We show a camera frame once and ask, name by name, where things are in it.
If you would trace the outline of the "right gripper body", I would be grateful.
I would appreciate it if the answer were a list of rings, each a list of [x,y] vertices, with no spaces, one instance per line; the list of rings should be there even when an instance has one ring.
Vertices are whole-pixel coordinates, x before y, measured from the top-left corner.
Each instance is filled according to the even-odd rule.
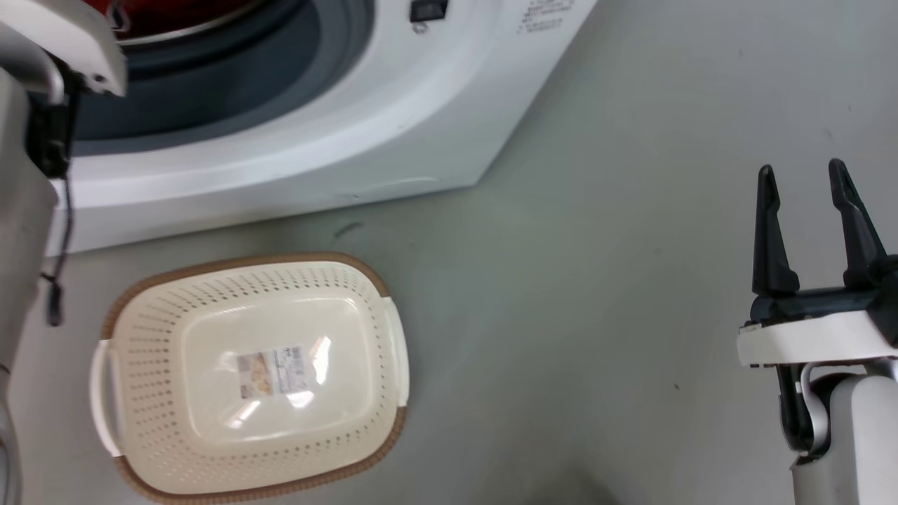
[[[860,363],[897,357],[896,255],[873,262],[868,290],[821,288],[755,298],[739,329],[742,365]]]

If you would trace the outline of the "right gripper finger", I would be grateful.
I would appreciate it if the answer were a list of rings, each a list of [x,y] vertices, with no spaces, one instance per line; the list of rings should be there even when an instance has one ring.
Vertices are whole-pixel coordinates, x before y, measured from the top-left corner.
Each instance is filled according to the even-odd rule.
[[[843,273],[845,288],[871,290],[878,281],[873,266],[887,256],[878,231],[857,192],[843,160],[829,162],[829,181],[833,205],[840,213],[847,268]]]
[[[753,271],[751,291],[755,295],[783,297],[800,290],[800,281],[789,265],[777,212],[779,190],[770,164],[761,167],[758,175],[753,241]]]

